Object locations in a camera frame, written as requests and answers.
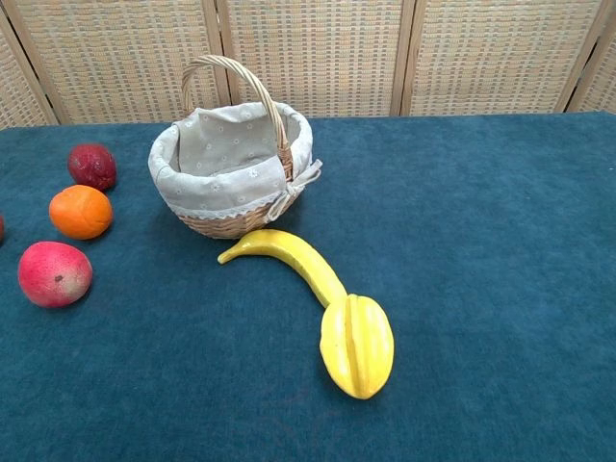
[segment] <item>woven screen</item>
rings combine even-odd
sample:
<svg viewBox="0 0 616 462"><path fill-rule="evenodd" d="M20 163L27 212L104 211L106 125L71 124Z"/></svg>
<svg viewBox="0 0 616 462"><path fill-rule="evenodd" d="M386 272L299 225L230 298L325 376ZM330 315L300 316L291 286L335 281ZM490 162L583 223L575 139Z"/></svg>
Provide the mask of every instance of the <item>woven screen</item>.
<svg viewBox="0 0 616 462"><path fill-rule="evenodd" d="M616 114L616 9L579 84L572 110Z"/></svg>
<svg viewBox="0 0 616 462"><path fill-rule="evenodd" d="M5 3L63 122L175 120L183 66L211 51L201 0ZM197 106L218 106L213 70L192 88Z"/></svg>
<svg viewBox="0 0 616 462"><path fill-rule="evenodd" d="M55 123L11 26L0 11L0 128Z"/></svg>
<svg viewBox="0 0 616 462"><path fill-rule="evenodd" d="M225 52L274 100L306 116L389 114L400 0L218 0L218 7ZM241 101L255 100L239 85Z"/></svg>
<svg viewBox="0 0 616 462"><path fill-rule="evenodd" d="M411 49L409 55L405 115L554 111L601 0L420 4L413 34L421 37L417 54Z"/></svg>

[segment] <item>orange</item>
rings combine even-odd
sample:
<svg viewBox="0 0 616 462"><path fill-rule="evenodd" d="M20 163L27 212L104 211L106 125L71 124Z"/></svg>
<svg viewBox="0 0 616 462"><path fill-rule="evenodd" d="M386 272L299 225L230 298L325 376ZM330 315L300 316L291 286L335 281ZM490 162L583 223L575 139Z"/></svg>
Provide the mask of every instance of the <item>orange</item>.
<svg viewBox="0 0 616 462"><path fill-rule="evenodd" d="M114 217L105 194L90 186L75 185L62 190L49 203L54 226L71 239L92 239L103 234Z"/></svg>

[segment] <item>lace trim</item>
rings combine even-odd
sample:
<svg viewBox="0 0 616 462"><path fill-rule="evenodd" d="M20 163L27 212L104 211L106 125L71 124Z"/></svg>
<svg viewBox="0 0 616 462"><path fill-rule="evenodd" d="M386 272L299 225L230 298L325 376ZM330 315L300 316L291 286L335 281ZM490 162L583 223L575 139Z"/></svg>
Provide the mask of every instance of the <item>lace trim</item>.
<svg viewBox="0 0 616 462"><path fill-rule="evenodd" d="M238 207L233 207L231 209L224 210L192 210L186 209L179 205L170 204L167 202L169 209L173 211L175 215L180 215L182 217L191 217L191 218L199 218L199 219L214 219L214 218L233 218L238 215L245 215L248 212L252 212L259 207L263 207L267 205L276 198L283 194L282 192L275 192L274 194L266 195L265 197L261 197L257 200L253 200L245 205L240 205Z"/></svg>

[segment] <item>yellow banana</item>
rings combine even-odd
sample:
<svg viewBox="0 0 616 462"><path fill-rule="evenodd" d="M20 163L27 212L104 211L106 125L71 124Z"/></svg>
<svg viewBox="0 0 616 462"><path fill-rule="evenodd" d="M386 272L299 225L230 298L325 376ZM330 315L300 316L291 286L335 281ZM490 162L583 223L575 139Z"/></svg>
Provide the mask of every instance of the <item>yellow banana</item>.
<svg viewBox="0 0 616 462"><path fill-rule="evenodd" d="M338 276L323 257L293 234L275 229L252 231L221 253L218 262L225 264L241 255L266 255L282 260L306 280L324 308L336 298L347 296Z"/></svg>
<svg viewBox="0 0 616 462"><path fill-rule="evenodd" d="M321 356L336 384L355 398L367 399L389 378L394 335L385 312L366 296L347 295L333 269L308 243L293 234L261 229L244 235L221 253L227 263L242 255L266 255L293 267L325 308Z"/></svg>

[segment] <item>fabric bow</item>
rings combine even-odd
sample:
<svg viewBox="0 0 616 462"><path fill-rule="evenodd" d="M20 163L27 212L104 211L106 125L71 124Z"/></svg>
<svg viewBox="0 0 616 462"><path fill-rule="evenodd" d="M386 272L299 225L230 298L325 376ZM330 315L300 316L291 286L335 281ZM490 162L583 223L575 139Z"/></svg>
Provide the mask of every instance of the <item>fabric bow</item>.
<svg viewBox="0 0 616 462"><path fill-rule="evenodd" d="M271 204L268 210L268 221L274 221L280 217L291 199L295 199L306 185L317 180L321 176L322 162L316 160L311 166L302 171L291 183L287 183L287 188Z"/></svg>

